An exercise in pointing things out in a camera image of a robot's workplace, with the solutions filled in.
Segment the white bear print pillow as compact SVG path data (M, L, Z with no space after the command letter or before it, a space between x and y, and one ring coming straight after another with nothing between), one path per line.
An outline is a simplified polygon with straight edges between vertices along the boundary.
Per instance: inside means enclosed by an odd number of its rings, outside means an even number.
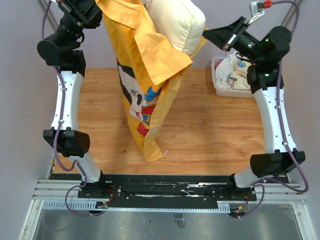
M205 29L204 13L190 0L147 0L146 10L156 31L177 50L196 52Z

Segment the yellow pillowcase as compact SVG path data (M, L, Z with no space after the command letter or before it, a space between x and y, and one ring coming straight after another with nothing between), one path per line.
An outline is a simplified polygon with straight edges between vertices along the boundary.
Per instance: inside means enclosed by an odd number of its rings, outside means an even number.
M156 31L145 3L99 0L97 6L116 56L128 126L145 161L155 162L163 157L156 135L206 40L201 37L193 54L177 50Z

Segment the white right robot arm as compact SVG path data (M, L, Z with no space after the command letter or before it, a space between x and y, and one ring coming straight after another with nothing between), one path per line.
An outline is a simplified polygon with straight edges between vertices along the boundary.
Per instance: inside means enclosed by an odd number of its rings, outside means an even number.
M297 150L291 136L284 104L281 61L290 50L292 32L284 26L275 26L258 40L247 32L248 27L246 19L240 17L230 25L202 33L218 48L224 51L233 48L251 63L247 80L263 125L264 153L252 155L249 167L232 174L227 182L226 192L234 199L263 181L278 183L277 176L300 169L306 159L305 152Z

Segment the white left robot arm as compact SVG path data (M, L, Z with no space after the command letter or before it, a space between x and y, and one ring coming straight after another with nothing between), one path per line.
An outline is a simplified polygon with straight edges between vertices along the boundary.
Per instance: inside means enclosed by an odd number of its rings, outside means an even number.
M57 0L63 11L56 31L37 44L37 52L57 75L54 118L44 140L53 148L56 162L66 172L77 168L81 175L79 198L101 198L106 192L102 171L91 154L90 136L79 131L78 106L86 61L80 46L85 29L96 29L102 11L94 0Z

